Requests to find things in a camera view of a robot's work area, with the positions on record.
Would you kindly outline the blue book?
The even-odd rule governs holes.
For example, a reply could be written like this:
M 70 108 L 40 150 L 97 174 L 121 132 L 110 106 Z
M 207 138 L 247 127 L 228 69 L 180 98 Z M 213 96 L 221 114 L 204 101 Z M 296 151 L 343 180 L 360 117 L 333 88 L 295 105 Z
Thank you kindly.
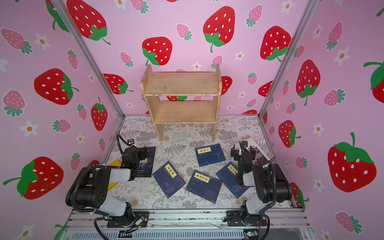
M 227 163 L 223 168 L 216 172 L 216 176 L 225 184 L 236 199 L 240 198 L 249 189 L 249 187 L 241 186 L 237 182 L 237 173 L 238 168 L 232 162 Z
M 155 171 L 153 177 L 168 199 L 186 184 L 170 161 Z
M 186 190 L 215 204 L 222 184 L 221 180 L 194 170 Z
M 220 144 L 195 148 L 199 167 L 224 162 L 226 160 Z

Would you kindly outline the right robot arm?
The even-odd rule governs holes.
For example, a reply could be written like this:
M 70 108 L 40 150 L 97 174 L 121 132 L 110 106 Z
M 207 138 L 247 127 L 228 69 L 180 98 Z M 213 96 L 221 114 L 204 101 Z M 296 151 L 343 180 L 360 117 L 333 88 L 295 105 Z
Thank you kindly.
M 256 193 L 243 202 L 238 213 L 227 213 L 226 221 L 229 225 L 242 223 L 245 226 L 260 223 L 263 219 L 268 222 L 266 211 L 293 196 L 288 180 L 281 168 L 257 144 L 249 145 L 248 141 L 241 141 L 231 148 L 231 157 L 238 162 L 237 183 L 240 187 L 254 187 Z

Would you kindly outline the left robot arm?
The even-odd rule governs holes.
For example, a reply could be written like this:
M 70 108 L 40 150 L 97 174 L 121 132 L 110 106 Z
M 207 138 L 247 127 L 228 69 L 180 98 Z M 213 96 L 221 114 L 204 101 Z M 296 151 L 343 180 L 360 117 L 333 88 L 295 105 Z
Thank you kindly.
M 112 183 L 135 180 L 140 161 L 149 157 L 148 148 L 131 146 L 122 153 L 120 166 L 82 168 L 66 195 L 66 204 L 79 213 L 96 213 L 128 227 L 136 221 L 132 206 L 108 195 Z

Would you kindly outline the yellow cover book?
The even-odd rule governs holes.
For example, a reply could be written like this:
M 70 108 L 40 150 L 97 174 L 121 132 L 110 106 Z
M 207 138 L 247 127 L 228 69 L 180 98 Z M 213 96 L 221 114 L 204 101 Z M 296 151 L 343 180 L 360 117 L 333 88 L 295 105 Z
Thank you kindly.
M 116 180 L 116 170 L 119 168 L 121 166 L 121 162 L 119 161 L 119 160 L 114 160 L 113 162 L 111 162 L 110 164 L 109 164 L 109 167 L 116 167 L 116 168 L 113 168 L 112 170 L 111 170 L 111 177 L 112 177 L 112 180 L 114 180 L 113 182 L 110 182 L 109 183 L 109 185 L 108 185 L 108 191 L 110 191 L 113 187 L 115 187 L 117 184 L 118 184 L 118 182 L 116 182 L 115 180 Z

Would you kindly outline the white photo cover book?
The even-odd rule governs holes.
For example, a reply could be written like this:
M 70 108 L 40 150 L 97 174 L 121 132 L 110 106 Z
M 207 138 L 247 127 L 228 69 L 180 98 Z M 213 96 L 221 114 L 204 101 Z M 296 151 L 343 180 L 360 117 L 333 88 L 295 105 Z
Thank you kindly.
M 263 148 L 261 148 L 261 146 L 253 138 L 248 138 L 243 141 L 248 142 L 248 149 L 253 147 L 256 150 L 256 157 L 253 160 L 253 164 L 264 164 L 267 161 L 276 163 L 276 156 L 273 153 L 264 151 Z

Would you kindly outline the black wolf cover book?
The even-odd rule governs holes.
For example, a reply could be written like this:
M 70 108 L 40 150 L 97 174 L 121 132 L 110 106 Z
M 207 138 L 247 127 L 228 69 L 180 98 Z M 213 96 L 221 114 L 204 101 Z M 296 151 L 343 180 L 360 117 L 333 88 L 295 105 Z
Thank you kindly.
M 156 147 L 148 147 L 148 157 L 140 161 L 137 178 L 151 178 L 156 155 Z

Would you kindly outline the wooden two-tier bookshelf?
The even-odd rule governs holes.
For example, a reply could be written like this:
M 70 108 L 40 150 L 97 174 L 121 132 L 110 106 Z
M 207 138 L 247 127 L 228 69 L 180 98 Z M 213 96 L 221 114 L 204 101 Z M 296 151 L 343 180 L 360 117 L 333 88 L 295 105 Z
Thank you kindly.
M 159 141 L 167 124 L 209 124 L 216 138 L 222 96 L 222 76 L 215 72 L 153 72 L 147 66 L 141 91 Z M 160 97 L 212 97 L 212 101 L 161 101 Z

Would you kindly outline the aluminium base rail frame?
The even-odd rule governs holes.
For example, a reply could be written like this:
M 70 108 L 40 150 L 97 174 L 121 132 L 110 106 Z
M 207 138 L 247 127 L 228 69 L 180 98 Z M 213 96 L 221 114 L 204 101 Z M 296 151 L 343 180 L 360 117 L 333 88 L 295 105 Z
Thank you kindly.
M 148 219 L 139 229 L 123 227 L 96 215 L 72 213 L 60 240 L 314 240 L 314 230 L 300 209 L 270 209 L 259 223 L 245 226 L 224 219 L 237 209 L 136 210 Z

